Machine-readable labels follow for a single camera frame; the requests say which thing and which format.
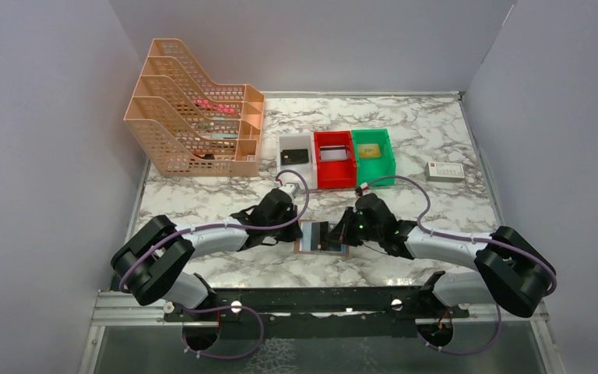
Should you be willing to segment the light blue credit card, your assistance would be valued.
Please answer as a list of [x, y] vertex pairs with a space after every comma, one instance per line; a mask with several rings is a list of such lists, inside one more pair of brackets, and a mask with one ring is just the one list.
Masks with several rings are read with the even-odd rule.
[[328, 221], [302, 221], [300, 229], [302, 237], [298, 244], [298, 252], [323, 252], [320, 249], [320, 224]]

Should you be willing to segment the black credit card from holder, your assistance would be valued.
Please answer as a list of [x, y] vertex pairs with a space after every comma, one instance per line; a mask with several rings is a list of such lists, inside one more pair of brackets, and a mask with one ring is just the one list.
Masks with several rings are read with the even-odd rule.
[[308, 149], [285, 149], [280, 151], [282, 165], [308, 164], [310, 161]]

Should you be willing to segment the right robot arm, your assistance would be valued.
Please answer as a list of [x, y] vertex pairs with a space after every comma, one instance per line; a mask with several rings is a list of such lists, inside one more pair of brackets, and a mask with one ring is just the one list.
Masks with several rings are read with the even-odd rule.
[[325, 234], [333, 245], [378, 244], [404, 259], [432, 259], [464, 267], [444, 273], [418, 296], [420, 311], [439, 316], [449, 306], [495, 304], [514, 316], [530, 317], [556, 286], [556, 273], [517, 231], [500, 226], [493, 233], [436, 231], [417, 221], [401, 220], [374, 193], [345, 209]]

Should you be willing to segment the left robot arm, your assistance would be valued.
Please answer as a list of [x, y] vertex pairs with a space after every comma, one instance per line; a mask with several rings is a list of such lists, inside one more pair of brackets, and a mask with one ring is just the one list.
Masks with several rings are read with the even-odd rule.
[[293, 192], [274, 188], [258, 204], [214, 223], [180, 229], [168, 216], [155, 216], [113, 255], [118, 289], [141, 306], [163, 299], [183, 306], [193, 319], [205, 319], [213, 312], [214, 292], [202, 276], [184, 271], [188, 262], [241, 252], [266, 238], [293, 242], [301, 237], [298, 220], [306, 209], [294, 203]]

